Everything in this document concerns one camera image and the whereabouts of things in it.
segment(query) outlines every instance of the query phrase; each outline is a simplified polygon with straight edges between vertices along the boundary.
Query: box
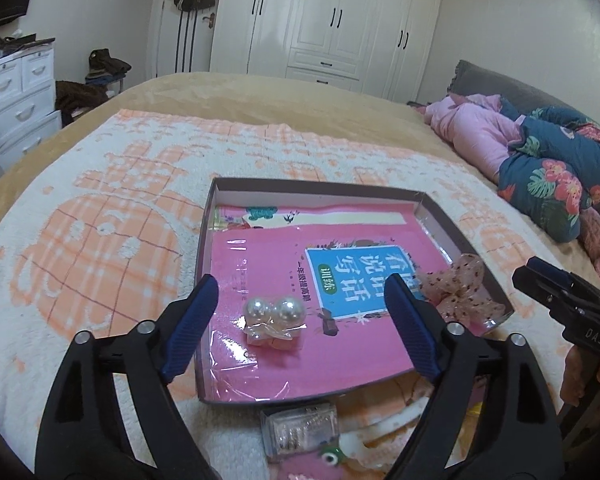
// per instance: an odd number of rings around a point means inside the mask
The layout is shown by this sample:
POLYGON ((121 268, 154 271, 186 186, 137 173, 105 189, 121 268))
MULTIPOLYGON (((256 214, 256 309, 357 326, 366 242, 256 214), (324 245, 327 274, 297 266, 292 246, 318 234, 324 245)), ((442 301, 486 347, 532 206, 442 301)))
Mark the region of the box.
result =
MULTIPOLYGON (((477 254, 422 192, 216 178, 200 232, 196 280, 214 275, 220 300, 196 352, 199 398, 279 404, 342 393, 412 369, 384 309, 384 279, 398 272, 417 294, 415 267, 444 270, 463 253, 477 254), (253 295, 293 295, 305 302, 306 329, 297 348, 246 345, 242 306, 253 295)), ((487 332, 513 313, 488 267, 477 294, 505 305, 506 313, 472 325, 472 332, 487 332)))

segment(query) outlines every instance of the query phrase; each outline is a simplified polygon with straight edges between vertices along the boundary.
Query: white dresser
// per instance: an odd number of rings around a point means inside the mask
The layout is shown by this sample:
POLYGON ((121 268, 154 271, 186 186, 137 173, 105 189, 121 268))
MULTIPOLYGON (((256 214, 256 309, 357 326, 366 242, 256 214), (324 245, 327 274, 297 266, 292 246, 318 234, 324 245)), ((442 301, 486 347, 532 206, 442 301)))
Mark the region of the white dresser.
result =
POLYGON ((0 166, 5 171, 62 128, 55 108, 53 46, 0 59, 0 166))
POLYGON ((416 100, 441 0, 220 0, 211 71, 416 100))

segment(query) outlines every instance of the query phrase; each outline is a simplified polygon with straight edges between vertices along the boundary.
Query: screw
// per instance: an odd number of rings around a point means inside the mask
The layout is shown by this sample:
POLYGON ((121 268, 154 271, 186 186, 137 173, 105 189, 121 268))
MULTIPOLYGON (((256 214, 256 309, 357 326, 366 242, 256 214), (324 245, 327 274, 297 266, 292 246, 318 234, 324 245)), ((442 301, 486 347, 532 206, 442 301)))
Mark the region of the screw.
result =
POLYGON ((83 330, 75 335, 74 341, 78 343, 78 345, 84 345, 89 339, 91 339, 91 333, 83 330))
POLYGON ((153 321, 143 321, 138 325, 138 332, 141 334, 150 334, 154 331, 155 323, 153 321))
POLYGON ((526 345, 526 339, 522 334, 511 334, 511 342, 515 346, 524 346, 526 345))
POLYGON ((449 323, 446 326, 446 329, 453 335, 462 335, 464 333, 464 326, 462 326, 460 323, 449 323))

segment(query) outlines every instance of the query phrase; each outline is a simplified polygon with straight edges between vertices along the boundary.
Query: white wardrobe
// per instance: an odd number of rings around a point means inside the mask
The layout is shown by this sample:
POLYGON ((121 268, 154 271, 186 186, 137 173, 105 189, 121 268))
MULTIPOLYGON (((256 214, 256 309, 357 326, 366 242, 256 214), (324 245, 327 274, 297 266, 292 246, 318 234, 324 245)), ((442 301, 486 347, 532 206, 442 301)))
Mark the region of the white wardrobe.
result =
POLYGON ((406 103, 440 0, 220 0, 211 71, 331 85, 406 103))

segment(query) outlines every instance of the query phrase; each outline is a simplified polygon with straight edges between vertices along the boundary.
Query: dresser drawer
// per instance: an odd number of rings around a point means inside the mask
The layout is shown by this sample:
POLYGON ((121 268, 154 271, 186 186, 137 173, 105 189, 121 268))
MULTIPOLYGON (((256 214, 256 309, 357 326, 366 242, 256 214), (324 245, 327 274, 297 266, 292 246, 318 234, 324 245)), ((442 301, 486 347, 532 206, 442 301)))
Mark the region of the dresser drawer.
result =
POLYGON ((342 59, 335 59, 331 56, 322 56, 315 52, 307 52, 305 50, 297 50, 292 48, 289 55, 289 66, 296 68, 306 68, 309 70, 317 70, 329 74, 342 75, 344 77, 352 77, 358 79, 359 67, 356 63, 342 59))
POLYGON ((346 77, 312 72, 311 70, 302 70, 301 68, 289 67, 286 69, 287 79, 298 79, 300 81, 309 81, 311 83, 323 84, 325 86, 335 86, 343 90, 351 90, 355 81, 346 77))
POLYGON ((22 93, 22 60, 14 59, 0 64, 0 103, 22 93))
POLYGON ((53 78, 53 49, 35 52, 22 58, 22 90, 24 92, 53 78))
POLYGON ((55 106, 56 86, 53 81, 42 83, 16 99, 0 104, 0 143, 19 127, 53 112, 55 106))
POLYGON ((60 111, 18 128, 0 145, 0 166, 7 171, 40 143, 62 129, 60 111))

